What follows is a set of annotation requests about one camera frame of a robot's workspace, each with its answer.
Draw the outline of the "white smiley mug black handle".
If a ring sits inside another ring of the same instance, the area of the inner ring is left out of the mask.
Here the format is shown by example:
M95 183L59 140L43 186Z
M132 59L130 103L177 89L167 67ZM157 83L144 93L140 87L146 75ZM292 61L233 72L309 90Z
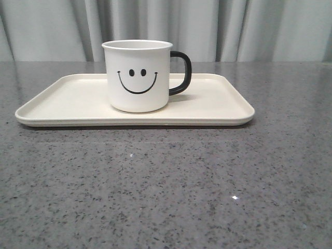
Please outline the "white smiley mug black handle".
M166 106L170 96L185 91L191 82L191 60L172 46L167 41L146 39L104 42L111 106L130 113L151 112ZM173 57L183 59L185 76L179 86L170 88Z

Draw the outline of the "cream rectangular plastic tray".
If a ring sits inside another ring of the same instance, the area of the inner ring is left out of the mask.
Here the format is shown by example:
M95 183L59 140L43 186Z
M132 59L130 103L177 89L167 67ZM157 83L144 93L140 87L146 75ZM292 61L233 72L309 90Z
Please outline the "cream rectangular plastic tray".
M113 108L106 90L105 74L64 76L18 108L15 116L30 127L239 126L255 114L231 83L216 74L193 74L185 92L149 113Z

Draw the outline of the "grey-white pleated curtain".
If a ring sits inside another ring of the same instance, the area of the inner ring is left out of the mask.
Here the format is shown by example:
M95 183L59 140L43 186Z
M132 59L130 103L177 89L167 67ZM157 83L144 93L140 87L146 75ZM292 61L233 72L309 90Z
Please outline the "grey-white pleated curtain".
M331 1L1 1L2 61L101 62L121 39L194 62L329 62Z

